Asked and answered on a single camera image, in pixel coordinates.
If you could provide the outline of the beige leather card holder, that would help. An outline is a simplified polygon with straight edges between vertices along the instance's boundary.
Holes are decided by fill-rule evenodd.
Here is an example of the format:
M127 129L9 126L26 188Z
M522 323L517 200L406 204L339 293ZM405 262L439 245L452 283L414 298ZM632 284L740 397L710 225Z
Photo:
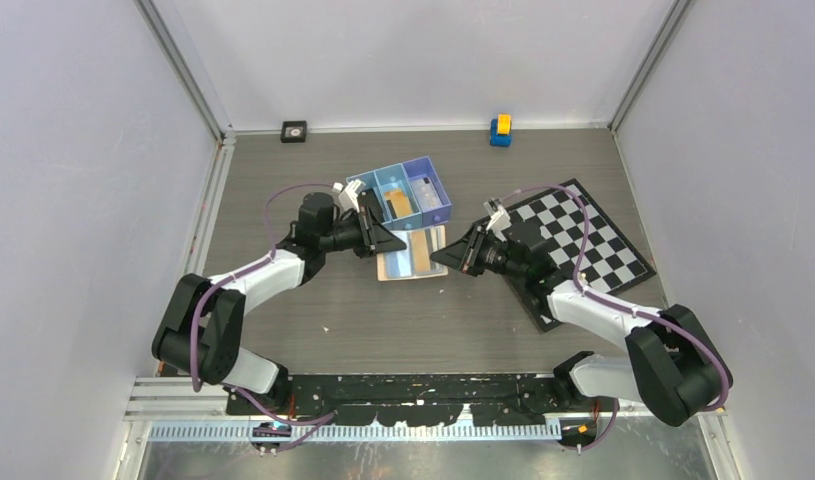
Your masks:
M404 250L377 256L377 280L419 280L446 276L448 268L432 261L430 254L446 246L446 226L396 230L393 234L406 245Z

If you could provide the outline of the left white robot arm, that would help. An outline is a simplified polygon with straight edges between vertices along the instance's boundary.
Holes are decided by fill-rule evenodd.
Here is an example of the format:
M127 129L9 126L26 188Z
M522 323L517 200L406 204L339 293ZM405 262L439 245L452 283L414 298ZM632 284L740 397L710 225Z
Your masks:
M245 317L273 297L308 283L330 253L359 258L404 250L406 244L365 205L339 208L332 195L306 195L275 248L217 277L184 275L154 336L151 353L190 375L196 387L228 385L251 393L263 412L281 412L290 398L285 366L244 349Z

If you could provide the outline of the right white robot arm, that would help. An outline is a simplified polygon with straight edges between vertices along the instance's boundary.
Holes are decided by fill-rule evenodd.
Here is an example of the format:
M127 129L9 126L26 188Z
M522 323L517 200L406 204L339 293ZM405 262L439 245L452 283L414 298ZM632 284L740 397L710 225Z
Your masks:
M556 370L557 403L579 410L593 397L642 403L677 427L701 411L720 408L734 380L698 317L674 304L658 310L602 294L579 275L561 270L540 229L516 223L496 233L473 224L432 261L470 276L485 272L524 284L547 317L585 329L619 347L620 357L583 353Z

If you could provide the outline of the orange item in tray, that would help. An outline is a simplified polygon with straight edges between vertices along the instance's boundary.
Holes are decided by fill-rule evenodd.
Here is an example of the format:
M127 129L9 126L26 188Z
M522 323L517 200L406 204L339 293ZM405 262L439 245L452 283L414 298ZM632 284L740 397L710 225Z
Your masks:
M384 198L393 219L399 219L413 214L410 200L403 190L393 189L386 191Z

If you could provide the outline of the blue three-compartment organizer tray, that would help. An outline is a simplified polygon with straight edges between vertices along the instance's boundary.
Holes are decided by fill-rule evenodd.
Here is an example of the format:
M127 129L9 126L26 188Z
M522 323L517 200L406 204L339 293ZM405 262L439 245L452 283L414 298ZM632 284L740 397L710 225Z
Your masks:
M410 180L422 176L428 176L432 180L442 201L441 207L422 211L418 206ZM365 183L365 189L370 189L376 196L376 202L382 210L381 223L389 230L416 230L442 225L450 220L452 202L429 156L377 168L346 178L347 181L354 179L362 180ZM401 189L406 193L413 208L412 215L399 219L392 218L384 193L393 189Z

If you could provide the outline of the clear item in tray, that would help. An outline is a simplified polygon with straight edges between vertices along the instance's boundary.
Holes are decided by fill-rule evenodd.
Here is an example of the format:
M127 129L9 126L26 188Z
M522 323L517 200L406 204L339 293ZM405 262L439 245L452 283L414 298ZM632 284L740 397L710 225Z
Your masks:
M442 206L440 196L428 176L412 178L410 185L422 211L434 210Z

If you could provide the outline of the blue and yellow toy block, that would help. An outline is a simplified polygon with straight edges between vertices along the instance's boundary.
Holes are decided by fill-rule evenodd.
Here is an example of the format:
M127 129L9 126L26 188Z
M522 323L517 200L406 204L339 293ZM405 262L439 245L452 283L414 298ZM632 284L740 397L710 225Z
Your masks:
M509 147L512 143L512 117L499 114L490 123L489 143L494 147Z

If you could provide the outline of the small black square box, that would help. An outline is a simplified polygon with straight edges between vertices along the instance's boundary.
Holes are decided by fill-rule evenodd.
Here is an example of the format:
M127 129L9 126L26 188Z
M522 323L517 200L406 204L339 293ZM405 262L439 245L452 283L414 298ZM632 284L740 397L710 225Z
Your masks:
M305 143L308 134L308 123L305 120L283 121L280 141L285 144Z

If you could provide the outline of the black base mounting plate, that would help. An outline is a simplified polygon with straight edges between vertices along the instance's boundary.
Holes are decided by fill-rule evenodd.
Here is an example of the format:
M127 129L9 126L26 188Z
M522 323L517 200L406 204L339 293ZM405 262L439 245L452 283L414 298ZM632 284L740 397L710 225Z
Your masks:
M617 400L586 397L565 377L539 373L298 374L272 391L225 384L231 416L288 417L304 425L531 426L550 414L611 415Z

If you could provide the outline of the black and white chessboard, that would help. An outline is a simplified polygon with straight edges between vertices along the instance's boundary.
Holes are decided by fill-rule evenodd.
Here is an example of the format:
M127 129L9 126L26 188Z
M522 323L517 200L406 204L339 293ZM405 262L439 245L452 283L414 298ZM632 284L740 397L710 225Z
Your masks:
M600 293L618 295L655 276L655 269L616 226L575 178L562 183L585 208L561 190L534 191L527 198L507 203L511 222L539 228L547 254L560 280L573 273L579 253L584 253L581 273L586 284Z

